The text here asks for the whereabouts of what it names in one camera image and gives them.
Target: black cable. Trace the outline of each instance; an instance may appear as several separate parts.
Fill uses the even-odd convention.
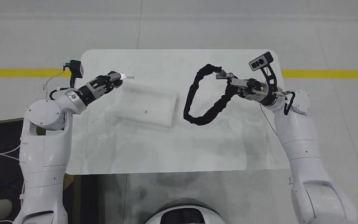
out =
[[[292,94],[292,97],[291,97],[291,100],[290,100],[290,103],[288,104],[288,106],[287,106],[287,103],[285,103],[285,108],[284,108],[284,114],[285,114],[285,115],[288,115],[288,114],[289,114],[289,111],[290,111],[291,106],[292,106],[292,104],[293,104],[293,99],[294,99],[295,96],[296,96],[296,93],[295,93],[295,92],[290,91],[290,93]]]
[[[66,88],[60,88],[60,90],[67,90],[67,89],[69,89],[69,87],[66,87]],[[53,97],[52,97],[52,95],[55,93],[55,92],[57,92],[58,90],[52,90],[51,91],[51,93],[50,93],[50,99],[51,100],[55,100]]]
[[[199,89],[199,82],[205,77],[213,72],[220,72],[222,70],[221,67],[212,66],[211,64],[207,64],[202,69],[200,69],[194,79],[193,84],[189,88],[188,96],[186,98],[185,107],[184,107],[184,119],[188,122],[196,125],[205,125],[212,122],[218,114],[223,111],[226,107],[227,103],[231,100],[231,98],[237,94],[238,88],[232,86],[230,84],[230,80],[227,80],[227,86],[225,89],[225,94],[221,96],[221,98],[211,107],[203,116],[199,116],[194,118],[189,114],[190,107],[196,91]]]

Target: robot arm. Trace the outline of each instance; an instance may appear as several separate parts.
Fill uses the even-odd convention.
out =
[[[25,193],[13,223],[68,223],[62,187],[71,152],[73,114],[81,114],[90,103],[120,87],[124,78],[124,74],[112,71],[79,89],[55,90],[52,94],[59,91],[56,100],[39,100],[29,107],[23,120],[19,155]],[[39,127],[63,131],[39,136]]]
[[[260,69],[266,82],[240,80],[223,70],[217,79],[230,79],[237,95],[266,106],[275,114],[277,136],[287,154],[293,176],[291,198],[298,221],[304,223],[358,223],[357,210],[342,189],[329,177],[319,153],[315,125],[307,113],[309,96],[302,90],[282,92],[270,63],[270,52],[249,63]]]

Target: white foam block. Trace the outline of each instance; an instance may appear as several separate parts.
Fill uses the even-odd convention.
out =
[[[116,115],[125,120],[171,128],[177,93],[124,83]]]

